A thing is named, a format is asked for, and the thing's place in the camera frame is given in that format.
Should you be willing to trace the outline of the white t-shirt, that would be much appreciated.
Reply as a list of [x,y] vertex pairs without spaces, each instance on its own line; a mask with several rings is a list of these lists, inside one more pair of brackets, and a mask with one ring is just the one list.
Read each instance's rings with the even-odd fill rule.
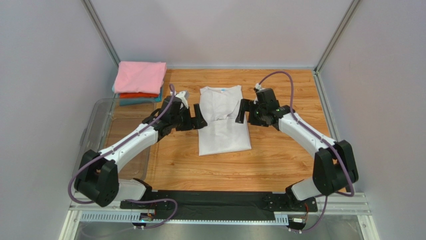
[[207,126],[198,130],[200,156],[251,150],[248,124],[236,119],[243,99],[242,87],[203,87],[199,106]]

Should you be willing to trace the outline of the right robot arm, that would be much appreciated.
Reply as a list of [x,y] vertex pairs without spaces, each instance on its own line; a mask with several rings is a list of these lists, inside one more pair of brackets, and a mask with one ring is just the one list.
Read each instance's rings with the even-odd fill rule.
[[285,194],[293,202],[316,196],[329,196],[344,188],[352,189],[359,180],[351,144],[334,140],[305,122],[289,105],[281,106],[271,88],[256,90],[256,99],[241,99],[236,123],[274,127],[301,145],[313,158],[310,178],[288,186]]

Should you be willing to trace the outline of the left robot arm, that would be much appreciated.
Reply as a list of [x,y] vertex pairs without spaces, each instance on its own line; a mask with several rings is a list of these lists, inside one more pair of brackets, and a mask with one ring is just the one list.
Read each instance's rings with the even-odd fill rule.
[[79,204],[73,191],[84,195],[88,204],[106,207],[114,201],[139,201],[147,186],[141,180],[120,179],[120,171],[139,153],[150,148],[172,130],[199,130],[208,124],[199,104],[194,104],[195,115],[180,98],[168,97],[161,108],[154,110],[130,134],[99,152],[88,150],[81,159],[80,167],[68,185],[71,199]]

